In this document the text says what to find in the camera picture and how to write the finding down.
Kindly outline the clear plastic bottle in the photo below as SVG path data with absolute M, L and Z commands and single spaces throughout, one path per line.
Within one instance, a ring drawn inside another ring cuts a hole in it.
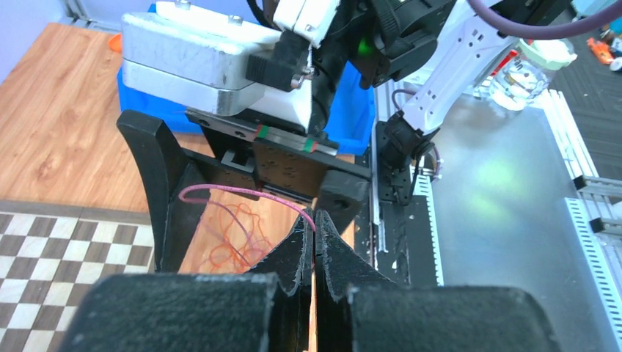
M 521 111 L 548 88 L 555 74 L 577 59 L 567 40 L 523 40 L 518 54 L 502 66 L 489 87 L 490 98 L 510 111 Z

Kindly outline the blue plastic bin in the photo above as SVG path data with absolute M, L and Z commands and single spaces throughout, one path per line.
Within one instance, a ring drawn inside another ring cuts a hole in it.
M 278 2 L 265 2 L 262 14 L 267 24 L 262 26 L 274 27 Z M 337 2 L 337 13 L 331 25 L 337 22 L 337 14 L 344 8 Z M 321 46 L 312 50 L 311 66 L 315 71 L 312 77 L 312 119 L 308 129 L 304 130 L 316 136 L 328 134 L 330 141 L 337 144 L 338 153 L 360 154 L 366 147 L 373 124 L 373 93 L 359 88 L 359 74 L 348 63 L 347 55 L 346 48 L 332 39 L 329 30 Z M 167 101 L 179 105 L 183 111 L 192 109 Z

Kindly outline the small orange object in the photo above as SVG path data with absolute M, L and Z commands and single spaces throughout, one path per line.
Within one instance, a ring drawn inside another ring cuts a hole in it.
M 115 53 L 122 53 L 122 35 L 117 33 L 113 35 L 108 41 L 108 47 Z

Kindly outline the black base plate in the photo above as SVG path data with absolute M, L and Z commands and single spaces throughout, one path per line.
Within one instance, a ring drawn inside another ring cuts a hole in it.
M 355 160 L 373 173 L 369 211 L 355 220 L 355 250 L 398 285 L 438 286 L 425 198 L 413 194 L 418 175 L 411 164 L 392 170 L 381 160 L 381 148 L 388 141 L 384 123 L 377 122 L 370 146 Z

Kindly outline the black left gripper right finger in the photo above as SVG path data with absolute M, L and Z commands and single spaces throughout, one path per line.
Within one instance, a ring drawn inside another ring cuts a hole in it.
M 319 351 L 559 351 L 541 305 L 512 287 L 401 287 L 315 215 Z

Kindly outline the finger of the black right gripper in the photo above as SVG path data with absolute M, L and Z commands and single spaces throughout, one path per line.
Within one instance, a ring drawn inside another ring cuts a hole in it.
M 125 110 L 117 128 L 134 157 L 147 197 L 157 272 L 177 272 L 186 256 L 205 204 L 179 198 L 181 191 L 207 181 L 210 157 L 188 150 L 163 120 Z
M 368 179 L 329 170 L 319 188 L 316 210 L 327 212 L 336 231 L 342 235 L 368 198 L 369 187 Z

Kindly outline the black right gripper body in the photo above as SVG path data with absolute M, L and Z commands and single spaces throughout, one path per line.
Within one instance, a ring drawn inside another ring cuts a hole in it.
M 310 204 L 326 178 L 344 176 L 359 185 L 371 172 L 340 160 L 337 144 L 305 132 L 302 126 L 246 109 L 222 117 L 187 109 L 186 117 L 201 127 L 214 158 L 210 182 L 279 194 Z

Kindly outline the wooden chessboard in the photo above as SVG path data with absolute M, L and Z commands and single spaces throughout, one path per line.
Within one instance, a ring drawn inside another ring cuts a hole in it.
M 1 201 L 1 350 L 56 351 L 94 283 L 152 269 L 146 213 Z

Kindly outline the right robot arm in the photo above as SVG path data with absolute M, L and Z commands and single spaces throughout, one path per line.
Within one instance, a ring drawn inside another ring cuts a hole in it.
M 117 127 L 139 167 L 155 243 L 155 269 L 177 271 L 202 209 L 181 202 L 195 182 L 250 199 L 276 194 L 326 211 L 338 232 L 359 213 L 371 182 L 391 172 L 390 202 L 406 205 L 412 160 L 432 148 L 450 107 L 519 39 L 560 39 L 561 1 L 266 1 L 250 23 L 159 1 L 122 17 L 122 80 L 178 103 L 213 151 L 183 149 L 163 120 L 124 109 Z M 430 61 L 423 86 L 385 128 L 380 170 L 336 158 L 324 129 L 343 71 L 363 89 L 400 81 Z

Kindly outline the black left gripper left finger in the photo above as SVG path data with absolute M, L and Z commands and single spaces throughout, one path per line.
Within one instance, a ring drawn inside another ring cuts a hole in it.
M 95 283 L 60 351 L 305 351 L 312 211 L 242 274 L 115 274 Z

